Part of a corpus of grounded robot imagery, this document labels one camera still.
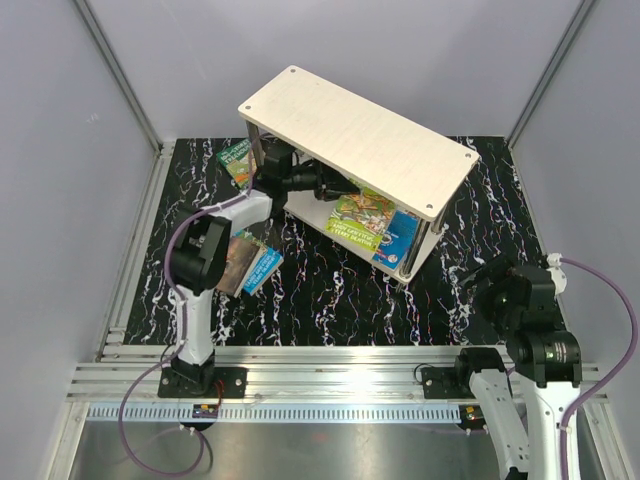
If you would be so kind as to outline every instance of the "blue book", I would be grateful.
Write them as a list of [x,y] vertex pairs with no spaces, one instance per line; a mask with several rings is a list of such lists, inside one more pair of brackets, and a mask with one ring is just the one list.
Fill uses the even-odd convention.
[[395,270],[407,254],[416,228],[418,219],[415,216],[396,210],[373,259]]
[[249,295],[253,295],[256,293],[262,284],[276,271],[276,269],[283,262],[284,258],[282,255],[278,253],[278,251],[274,250],[271,247],[268,247],[260,240],[255,238],[251,233],[241,230],[236,234],[237,237],[243,237],[248,240],[251,240],[256,245],[260,245],[263,249],[263,254],[256,263],[255,267],[249,274],[247,281],[244,283],[242,289],[247,292]]

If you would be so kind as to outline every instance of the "marble pattern surface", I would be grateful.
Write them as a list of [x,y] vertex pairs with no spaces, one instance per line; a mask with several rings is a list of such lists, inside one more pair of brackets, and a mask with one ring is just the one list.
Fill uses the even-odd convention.
[[[471,293],[466,271],[499,253],[540,264],[542,251],[503,138],[458,137],[481,159],[456,193],[445,234],[409,286],[293,216],[283,213],[252,228],[284,256],[254,296],[214,294],[216,345],[495,344]],[[237,191],[216,152],[240,139],[178,140],[132,307],[125,343],[175,341],[175,301],[162,259],[177,207],[209,206]]]

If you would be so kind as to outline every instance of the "book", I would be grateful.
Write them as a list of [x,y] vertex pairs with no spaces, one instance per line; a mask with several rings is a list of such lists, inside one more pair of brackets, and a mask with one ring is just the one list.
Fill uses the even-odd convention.
[[216,288],[232,297],[240,295],[242,287],[260,260],[262,253],[262,247],[254,242],[246,238],[231,237],[227,251],[227,264]]
[[342,195],[338,199],[325,229],[375,252],[395,208],[391,200],[368,187],[361,187],[359,194]]
[[415,215],[396,210],[373,259],[395,270],[407,254],[417,228],[418,218]]
[[256,163],[251,151],[251,142],[243,140],[216,154],[218,161],[229,172],[233,183],[240,190],[249,184],[249,158],[251,158],[252,171],[256,171]]
[[243,287],[245,292],[249,295],[253,295],[260,289],[260,287],[262,287],[262,284],[273,274],[273,272],[276,271],[280,264],[282,264],[284,258],[282,258],[282,255],[280,255],[278,251],[262,243],[250,232],[241,230],[236,234],[236,236],[246,238],[264,248],[264,253],[251,271],[251,274]]

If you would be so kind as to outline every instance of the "brown book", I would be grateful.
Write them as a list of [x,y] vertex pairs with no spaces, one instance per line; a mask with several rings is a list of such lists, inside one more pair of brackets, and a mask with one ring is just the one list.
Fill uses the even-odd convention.
[[216,288],[233,297],[240,295],[244,283],[251,275],[262,253],[260,245],[245,238],[231,237],[227,251],[227,265]]

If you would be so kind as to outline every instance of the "shelf top panel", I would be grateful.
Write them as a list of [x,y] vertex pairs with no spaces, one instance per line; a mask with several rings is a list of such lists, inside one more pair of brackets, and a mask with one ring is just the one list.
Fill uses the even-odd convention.
[[245,120],[433,220],[477,152],[300,67],[238,107]]

